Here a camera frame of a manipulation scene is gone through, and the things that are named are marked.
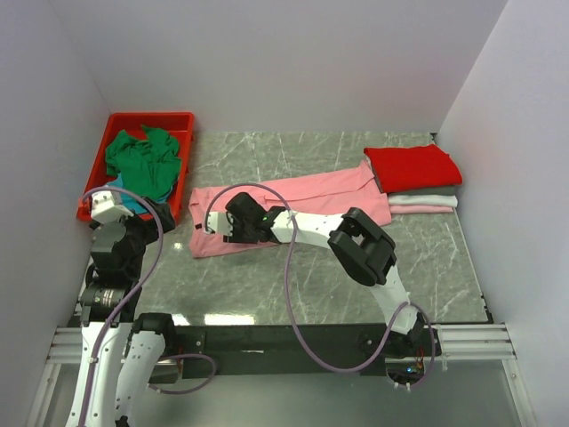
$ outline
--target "white wall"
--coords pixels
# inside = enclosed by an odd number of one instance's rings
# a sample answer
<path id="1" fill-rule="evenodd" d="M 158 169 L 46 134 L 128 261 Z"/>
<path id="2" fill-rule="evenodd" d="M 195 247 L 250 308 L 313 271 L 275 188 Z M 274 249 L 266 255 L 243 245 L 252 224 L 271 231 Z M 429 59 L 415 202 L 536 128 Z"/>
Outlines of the white wall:
<path id="1" fill-rule="evenodd" d="M 569 3 L 510 0 L 439 142 L 466 177 L 459 214 L 540 425 L 569 424 Z"/>
<path id="2" fill-rule="evenodd" d="M 112 111 L 438 131 L 506 0 L 50 0 Z"/>
<path id="3" fill-rule="evenodd" d="M 75 220 L 108 108 L 45 0 L 0 2 L 0 419 L 28 416 L 90 246 Z"/>

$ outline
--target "red tray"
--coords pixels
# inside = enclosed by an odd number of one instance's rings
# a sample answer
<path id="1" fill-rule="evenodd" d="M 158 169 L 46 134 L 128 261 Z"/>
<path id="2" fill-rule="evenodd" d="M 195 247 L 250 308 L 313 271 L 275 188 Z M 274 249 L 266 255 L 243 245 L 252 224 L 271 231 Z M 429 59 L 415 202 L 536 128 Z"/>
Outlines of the red tray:
<path id="1" fill-rule="evenodd" d="M 189 148 L 192 142 L 192 128 L 194 126 L 194 115 L 192 113 L 115 113 L 108 118 L 107 128 L 100 142 L 99 152 L 92 166 L 89 181 L 85 186 L 85 192 L 109 181 L 116 177 L 107 175 L 107 165 L 105 164 L 105 149 L 115 140 L 116 135 L 125 129 L 130 135 L 144 139 L 146 135 L 140 128 L 141 125 L 159 127 L 165 129 L 174 136 L 180 143 L 181 170 L 178 182 L 174 184 L 172 194 L 168 197 L 168 205 L 172 210 L 172 215 L 176 223 L 180 217 L 181 201 L 184 192 L 184 181 L 188 173 Z M 145 213 L 140 216 L 144 220 L 149 220 L 152 215 Z M 90 221 L 91 212 L 87 204 L 80 204 L 77 209 L 77 218 L 81 221 Z"/>

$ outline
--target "blue cloth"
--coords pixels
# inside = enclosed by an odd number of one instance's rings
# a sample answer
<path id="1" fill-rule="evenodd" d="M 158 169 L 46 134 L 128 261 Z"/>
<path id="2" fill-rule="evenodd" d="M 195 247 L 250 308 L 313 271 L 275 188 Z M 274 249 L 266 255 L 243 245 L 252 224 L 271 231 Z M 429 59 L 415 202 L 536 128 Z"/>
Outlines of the blue cloth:
<path id="1" fill-rule="evenodd" d="M 119 174 L 114 181 L 107 182 L 107 185 L 112 185 L 118 187 L 119 189 L 123 189 L 124 188 L 123 177 L 121 176 L 121 174 Z M 158 200 L 154 201 L 157 203 L 165 202 L 172 193 L 173 188 L 174 187 L 172 185 L 172 187 L 168 190 L 168 192 L 166 192 L 166 194 L 162 195 Z M 139 205 L 138 202 L 130 196 L 121 194 L 121 200 L 123 201 L 124 207 L 133 211 L 135 214 L 146 214 L 148 212 L 145 207 Z"/>

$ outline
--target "clothing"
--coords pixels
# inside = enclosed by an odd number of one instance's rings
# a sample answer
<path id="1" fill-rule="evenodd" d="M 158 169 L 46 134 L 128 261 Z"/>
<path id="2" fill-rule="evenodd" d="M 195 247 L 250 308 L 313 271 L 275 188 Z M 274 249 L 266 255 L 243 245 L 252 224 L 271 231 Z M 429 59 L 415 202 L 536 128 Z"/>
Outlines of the clothing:
<path id="1" fill-rule="evenodd" d="M 409 149 L 366 148 L 364 153 L 384 193 L 462 184 L 458 167 L 435 144 Z"/>
<path id="2" fill-rule="evenodd" d="M 391 222 L 387 195 L 381 194 L 372 170 L 363 161 L 359 167 L 336 172 L 287 178 L 262 183 L 280 193 L 291 208 L 307 214 L 344 214 L 350 207 L 359 207 L 379 225 Z M 193 189 L 189 199 L 189 211 L 195 224 L 203 224 L 207 206 L 224 187 Z M 213 211 L 224 211 L 227 202 L 235 194 L 248 192 L 264 209 L 282 205 L 272 194 L 255 187 L 232 189 L 223 194 L 213 205 Z M 271 246 L 264 244 L 223 243 L 222 235 L 204 233 L 204 227 L 194 230 L 189 249 L 195 258 L 232 254 L 247 249 Z"/>
<path id="3" fill-rule="evenodd" d="M 164 129 L 142 126 L 147 140 L 121 131 L 105 150 L 107 175 L 121 174 L 125 189 L 158 200 L 178 180 L 178 140 Z"/>
<path id="4" fill-rule="evenodd" d="M 114 187 L 123 189 L 124 188 L 123 175 L 119 174 L 114 181 L 108 182 L 107 185 L 112 185 Z M 170 196 L 170 193 L 172 193 L 172 189 L 173 187 L 170 187 L 170 189 L 164 195 L 162 195 L 160 198 L 154 201 L 157 203 L 165 202 Z M 134 200 L 132 197 L 127 196 L 125 194 L 121 194 L 120 197 L 123 202 L 123 206 L 133 211 L 135 214 L 145 214 L 147 212 L 146 207 L 139 205 L 139 203 L 136 200 Z"/>
<path id="5" fill-rule="evenodd" d="M 456 196 L 388 196 L 389 205 L 428 205 L 456 207 Z"/>
<path id="6" fill-rule="evenodd" d="M 398 191 L 389 193 L 390 196 L 456 196 L 456 187 L 453 185 L 443 185 L 440 187 L 425 187 L 423 189 L 409 189 L 407 191 Z"/>
<path id="7" fill-rule="evenodd" d="M 390 205 L 389 210 L 395 214 L 449 214 L 454 212 L 450 206 L 429 205 Z"/>

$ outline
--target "cable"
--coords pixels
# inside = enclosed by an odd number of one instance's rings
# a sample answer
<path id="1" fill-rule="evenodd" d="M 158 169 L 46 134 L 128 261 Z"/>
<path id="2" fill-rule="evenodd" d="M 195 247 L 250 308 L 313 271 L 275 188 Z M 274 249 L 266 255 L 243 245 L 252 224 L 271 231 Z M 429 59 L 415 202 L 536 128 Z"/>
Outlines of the cable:
<path id="1" fill-rule="evenodd" d="M 112 186 L 104 186 L 104 187 L 96 187 L 94 189 L 90 189 L 85 194 L 83 194 L 82 200 L 86 201 L 93 193 L 98 191 L 115 191 L 117 193 L 125 194 L 126 196 L 130 196 L 135 199 L 138 203 L 140 203 L 143 207 L 147 209 L 152 214 L 154 221 L 156 222 L 156 228 L 158 230 L 158 252 L 156 254 L 156 259 L 152 262 L 150 269 L 148 269 L 147 273 L 138 281 L 138 283 L 131 289 L 131 291 L 123 298 L 123 300 L 115 307 L 115 309 L 108 315 L 107 319 L 105 319 L 105 323 L 103 327 L 99 331 L 97 335 L 97 339 L 95 340 L 95 344 L 92 346 L 91 358 L 95 359 L 99 355 L 99 349 L 102 345 L 102 341 L 105 338 L 105 334 L 107 333 L 108 329 L 110 328 L 110 324 L 113 320 L 118 316 L 120 311 L 123 307 L 129 302 L 129 300 L 137 294 L 142 286 L 148 280 L 148 277 L 152 274 L 156 265 L 158 264 L 158 260 L 160 259 L 160 255 L 162 254 L 162 247 L 164 245 L 164 229 L 162 228 L 162 223 L 160 222 L 160 217 L 158 213 L 154 210 L 154 208 L 140 197 L 138 194 L 135 194 L 128 189 L 121 189 L 119 187 L 112 187 Z M 87 371 L 87 379 L 85 381 L 85 392 L 83 395 L 83 402 L 81 404 L 81 412 L 79 413 L 79 426 L 85 426 L 85 420 L 87 418 L 87 411 L 89 410 L 89 401 L 91 400 L 91 393 L 92 393 L 92 384 L 95 376 L 95 367 L 96 362 L 91 363 L 89 365 L 89 370 Z"/>
<path id="2" fill-rule="evenodd" d="M 291 221 L 293 222 L 293 235 L 291 238 L 291 244 L 289 245 L 289 248 L 288 248 L 288 253 L 286 256 L 286 262 L 284 263 L 284 298 L 285 298 L 285 302 L 286 302 L 286 310 L 288 312 L 288 317 L 291 320 L 291 326 L 293 327 L 294 334 L 296 335 L 297 339 L 299 340 L 299 343 L 301 344 L 302 348 L 308 353 L 308 355 L 319 366 L 321 366 L 324 369 L 327 369 L 329 371 L 335 372 L 337 374 L 353 374 L 355 372 L 359 372 L 362 369 L 365 369 L 366 367 L 370 366 L 374 362 L 374 360 L 377 359 L 377 357 L 380 355 L 381 350 L 383 350 L 383 346 L 385 345 L 385 342 L 388 340 L 389 332 L 391 331 L 391 328 L 393 327 L 393 324 L 395 323 L 397 315 L 407 305 L 410 305 L 410 306 L 414 307 L 415 309 L 417 309 L 417 311 L 425 318 L 425 321 L 427 322 L 427 325 L 429 327 L 429 334 L 430 334 L 430 340 L 431 340 L 430 363 L 429 363 L 429 366 L 427 367 L 427 370 L 425 371 L 425 375 L 417 383 L 411 385 L 411 388 L 414 388 L 417 385 L 419 385 L 420 383 L 422 383 L 425 380 L 425 378 L 427 378 L 427 376 L 429 376 L 429 374 L 431 373 L 431 371 L 435 365 L 434 364 L 435 352 L 436 352 L 435 333 L 433 331 L 433 326 L 430 323 L 430 320 L 427 316 L 427 313 L 425 313 L 425 311 L 421 307 L 419 307 L 419 305 L 415 304 L 414 302 L 403 302 L 401 305 L 399 305 L 397 307 L 397 309 L 393 313 L 393 316 L 391 317 L 391 320 L 388 323 L 387 329 L 385 330 L 383 337 L 381 338 L 380 344 L 378 345 L 378 347 L 375 350 L 375 352 L 373 353 L 373 355 L 368 360 L 366 360 L 365 362 L 363 362 L 362 364 L 360 364 L 356 367 L 349 367 L 349 368 L 334 367 L 334 366 L 324 362 L 321 358 L 319 358 L 317 356 L 317 354 L 312 349 L 310 349 L 309 345 L 306 343 L 306 341 L 304 340 L 304 337 L 302 336 L 302 333 L 299 329 L 299 326 L 296 323 L 296 319 L 294 318 L 294 313 L 293 313 L 293 305 L 291 304 L 290 285 L 289 285 L 289 269 L 290 269 L 291 260 L 293 257 L 294 242 L 296 241 L 296 236 L 298 234 L 299 224 L 296 221 L 296 218 L 293 214 L 293 210 L 291 209 L 291 207 L 289 206 L 289 204 L 285 200 L 285 198 L 282 197 L 280 194 L 278 194 L 276 191 L 274 191 L 272 188 L 267 187 L 266 185 L 258 184 L 256 182 L 248 182 L 248 183 L 243 183 L 243 184 L 230 185 L 229 187 L 226 187 L 225 189 L 220 191 L 217 195 L 215 195 L 215 197 L 212 199 L 211 203 L 207 206 L 207 209 L 205 210 L 204 228 L 206 231 L 208 231 L 207 220 L 208 220 L 209 214 L 212 210 L 213 204 L 217 201 L 217 199 L 220 198 L 220 196 L 222 194 L 226 193 L 227 191 L 230 191 L 231 189 L 236 189 L 238 187 L 257 187 L 259 189 L 264 189 L 264 190 L 268 191 L 269 193 L 272 193 L 281 201 L 281 203 L 284 205 L 286 210 L 291 215 Z"/>
<path id="3" fill-rule="evenodd" d="M 194 391 L 202 390 L 207 384 L 209 384 L 212 381 L 213 377 L 215 376 L 215 372 L 217 371 L 217 365 L 215 363 L 215 360 L 213 360 L 209 356 L 206 356 L 205 354 L 197 354 L 197 353 L 178 354 L 176 356 L 165 356 L 165 357 L 161 358 L 160 360 L 170 360 L 170 359 L 204 359 L 204 360 L 207 360 L 208 362 L 210 362 L 210 365 L 212 365 L 212 372 L 205 379 L 205 381 L 203 383 L 197 385 L 193 389 L 182 390 L 182 391 L 164 390 L 164 389 L 161 389 L 159 387 L 156 387 L 153 384 L 149 384 L 148 387 L 150 389 L 152 389 L 158 393 L 171 394 L 171 395 L 181 395 L 181 394 L 193 393 Z"/>

